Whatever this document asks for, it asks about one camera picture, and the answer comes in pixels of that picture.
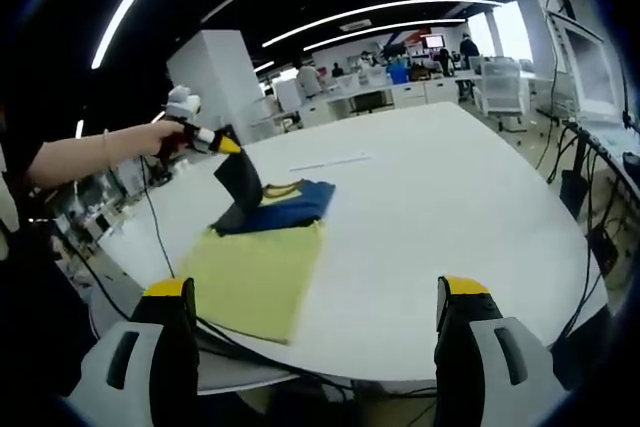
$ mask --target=hand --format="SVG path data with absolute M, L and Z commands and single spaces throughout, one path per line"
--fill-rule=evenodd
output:
M 157 155 L 162 148 L 162 142 L 171 136 L 180 136 L 184 133 L 184 125 L 171 120 L 159 120 L 153 124 L 141 125 L 144 139 L 144 153 Z

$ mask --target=bracelet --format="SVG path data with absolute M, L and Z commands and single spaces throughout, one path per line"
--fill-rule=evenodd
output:
M 102 145 L 104 145 L 104 154 L 107 158 L 107 168 L 111 169 L 111 155 L 109 155 L 109 142 L 107 142 L 108 133 L 109 131 L 107 129 L 104 129 L 104 132 L 102 133 Z

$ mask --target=human arm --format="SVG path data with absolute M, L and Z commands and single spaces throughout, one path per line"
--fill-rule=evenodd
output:
M 105 135 L 44 143 L 28 167 L 27 177 L 35 186 L 55 187 L 138 155 L 155 155 L 165 138 L 183 131 L 177 122 L 159 121 Z

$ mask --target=monitor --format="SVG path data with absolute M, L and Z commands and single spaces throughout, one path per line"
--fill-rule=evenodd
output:
M 442 35 L 425 35 L 424 40 L 427 43 L 429 49 L 442 49 L 444 48 L 444 37 Z
M 573 19 L 550 13 L 559 45 L 570 67 L 576 96 L 576 114 L 615 118 L 621 116 L 617 107 L 611 65 L 602 37 Z

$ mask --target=window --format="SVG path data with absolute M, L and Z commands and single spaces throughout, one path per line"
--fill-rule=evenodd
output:
M 478 46 L 480 55 L 495 57 L 496 50 L 493 46 L 489 24 L 487 24 L 487 18 L 484 14 L 469 17 L 469 31 L 471 32 L 471 39 Z
M 529 35 L 517 2 L 509 2 L 493 10 L 505 57 L 533 61 Z

